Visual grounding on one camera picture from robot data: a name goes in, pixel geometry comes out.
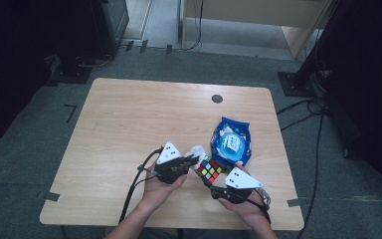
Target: wooden desk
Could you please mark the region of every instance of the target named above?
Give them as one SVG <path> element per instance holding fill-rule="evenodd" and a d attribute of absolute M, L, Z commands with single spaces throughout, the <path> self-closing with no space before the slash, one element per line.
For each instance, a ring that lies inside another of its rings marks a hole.
<path fill-rule="evenodd" d="M 213 103 L 213 95 L 223 101 Z M 92 85 L 51 188 L 61 197 L 46 201 L 41 222 L 116 225 L 136 168 L 148 154 L 168 140 L 182 154 L 197 144 L 210 152 L 221 116 L 250 123 L 253 155 L 247 169 L 272 197 L 273 228 L 301 229 L 300 208 L 287 206 L 296 192 L 268 89 L 111 79 Z M 143 185 L 136 187 L 128 211 L 141 198 Z M 211 198 L 192 170 L 146 226 L 247 228 Z"/>
<path fill-rule="evenodd" d="M 203 19 L 282 26 L 294 58 L 313 31 L 321 26 L 333 0 L 204 0 Z M 186 48 L 186 19 L 199 18 L 202 0 L 184 0 L 182 48 Z"/>

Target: black metal base plate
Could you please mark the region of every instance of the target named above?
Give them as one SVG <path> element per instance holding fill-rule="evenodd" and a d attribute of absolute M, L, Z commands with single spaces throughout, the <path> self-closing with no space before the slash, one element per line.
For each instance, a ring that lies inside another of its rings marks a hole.
<path fill-rule="evenodd" d="M 296 88 L 293 85 L 293 78 L 295 75 L 296 73 L 278 72 L 279 80 L 281 81 L 285 96 L 315 98 L 316 94 L 310 89 L 310 87 Z"/>
<path fill-rule="evenodd" d="M 72 69 L 69 72 L 65 71 L 64 74 L 61 74 L 61 72 L 63 72 L 63 71 L 62 71 L 62 67 L 60 64 L 55 69 L 54 73 L 52 74 L 51 78 L 49 79 L 49 82 L 86 84 L 88 79 L 89 79 L 90 73 L 92 72 L 92 69 L 93 68 L 77 67 L 77 68 Z"/>

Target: person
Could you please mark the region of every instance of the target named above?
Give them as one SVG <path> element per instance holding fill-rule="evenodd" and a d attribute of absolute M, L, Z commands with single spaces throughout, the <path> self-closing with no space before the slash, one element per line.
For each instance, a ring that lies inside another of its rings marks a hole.
<path fill-rule="evenodd" d="M 241 163 L 237 163 L 240 169 L 247 172 Z M 145 181 L 144 193 L 135 206 L 135 208 L 105 237 L 105 239 L 136 239 L 139 237 L 147 219 L 157 210 L 159 206 L 169 197 L 176 189 L 180 188 L 185 182 L 187 175 L 181 175 L 174 183 L 167 184 L 159 181 L 156 177 L 152 177 L 147 173 Z M 255 191 L 249 196 L 249 199 L 260 205 L 264 204 L 262 197 Z M 219 198 L 218 201 L 228 210 L 234 211 L 238 216 L 253 229 L 258 239 L 275 239 L 278 238 L 272 229 L 266 217 L 263 215 L 259 207 L 244 202 L 233 204 L 230 201 Z"/>

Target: colorful puzzle cube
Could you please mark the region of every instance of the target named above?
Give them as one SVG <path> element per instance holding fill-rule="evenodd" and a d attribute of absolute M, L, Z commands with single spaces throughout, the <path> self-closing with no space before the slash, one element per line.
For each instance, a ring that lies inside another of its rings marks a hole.
<path fill-rule="evenodd" d="M 222 168 L 212 157 L 206 156 L 198 166 L 197 171 L 213 183 L 216 177 L 222 172 Z"/>

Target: wet wipes package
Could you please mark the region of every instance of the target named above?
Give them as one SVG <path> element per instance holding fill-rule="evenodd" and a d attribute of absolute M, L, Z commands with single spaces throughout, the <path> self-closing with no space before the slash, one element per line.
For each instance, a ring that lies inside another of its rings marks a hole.
<path fill-rule="evenodd" d="M 213 158 L 221 164 L 245 165 L 251 156 L 251 136 L 248 122 L 222 117 L 215 128 L 210 142 Z"/>

